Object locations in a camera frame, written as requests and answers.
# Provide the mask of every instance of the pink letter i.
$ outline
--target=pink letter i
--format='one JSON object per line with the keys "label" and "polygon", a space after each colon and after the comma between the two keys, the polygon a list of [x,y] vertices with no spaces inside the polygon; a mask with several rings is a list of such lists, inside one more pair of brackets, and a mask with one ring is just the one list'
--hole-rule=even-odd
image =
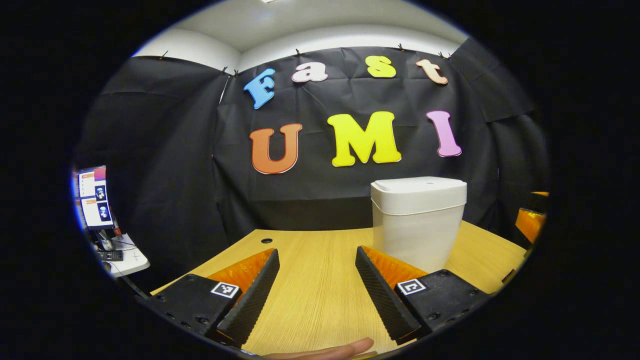
{"label": "pink letter i", "polygon": [[431,119],[436,127],[438,141],[440,141],[438,155],[443,158],[462,154],[462,148],[456,144],[456,139],[453,138],[449,117],[451,115],[446,111],[430,111],[427,113],[427,118]]}

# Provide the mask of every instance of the yellow letter m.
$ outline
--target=yellow letter m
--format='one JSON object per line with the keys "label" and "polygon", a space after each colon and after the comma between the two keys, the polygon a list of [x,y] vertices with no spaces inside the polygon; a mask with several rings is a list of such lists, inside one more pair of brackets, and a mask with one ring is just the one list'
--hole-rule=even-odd
{"label": "yellow letter m", "polygon": [[396,139],[391,122],[394,114],[388,111],[377,111],[371,114],[367,130],[363,131],[356,120],[349,114],[334,115],[327,119],[335,131],[335,158],[331,161],[334,167],[348,167],[356,162],[349,145],[358,155],[362,163],[369,161],[369,155],[376,144],[373,161],[377,163],[395,163],[402,159],[396,149]]}

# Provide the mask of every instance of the computer monitor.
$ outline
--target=computer monitor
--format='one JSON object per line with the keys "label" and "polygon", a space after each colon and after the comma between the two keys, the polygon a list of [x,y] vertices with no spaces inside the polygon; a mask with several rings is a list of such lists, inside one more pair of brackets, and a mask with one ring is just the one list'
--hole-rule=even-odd
{"label": "computer monitor", "polygon": [[114,228],[107,195],[107,166],[77,171],[77,197],[82,211],[81,225],[88,229]]}

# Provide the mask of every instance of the white wall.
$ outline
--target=white wall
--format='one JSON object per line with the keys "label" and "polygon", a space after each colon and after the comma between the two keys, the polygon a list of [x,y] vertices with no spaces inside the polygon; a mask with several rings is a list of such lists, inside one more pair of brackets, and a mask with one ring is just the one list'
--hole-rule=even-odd
{"label": "white wall", "polygon": [[405,49],[425,53],[442,52],[445,56],[460,46],[456,42],[404,28],[345,25],[295,33],[240,54],[232,46],[207,35],[172,28],[147,42],[133,56],[160,56],[169,50],[167,57],[189,60],[220,70],[227,66],[226,71],[233,74],[234,69],[244,71],[267,61],[294,55],[296,49],[306,53],[334,47],[397,47],[398,44],[402,44]]}
{"label": "white wall", "polygon": [[237,66],[240,52],[233,47],[195,31],[170,28],[149,40],[133,56],[162,56],[178,58],[201,63],[222,70],[228,66],[227,72],[233,74]]}

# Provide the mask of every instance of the hand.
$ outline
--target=hand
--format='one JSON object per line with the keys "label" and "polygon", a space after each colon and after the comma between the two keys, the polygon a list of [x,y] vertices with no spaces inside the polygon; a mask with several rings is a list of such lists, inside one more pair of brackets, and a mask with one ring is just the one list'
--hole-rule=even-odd
{"label": "hand", "polygon": [[370,338],[364,338],[339,347],[330,347],[314,351],[269,354],[261,356],[261,358],[267,360],[352,360],[378,354],[375,351],[362,354],[362,352],[369,350],[372,346],[373,340]]}

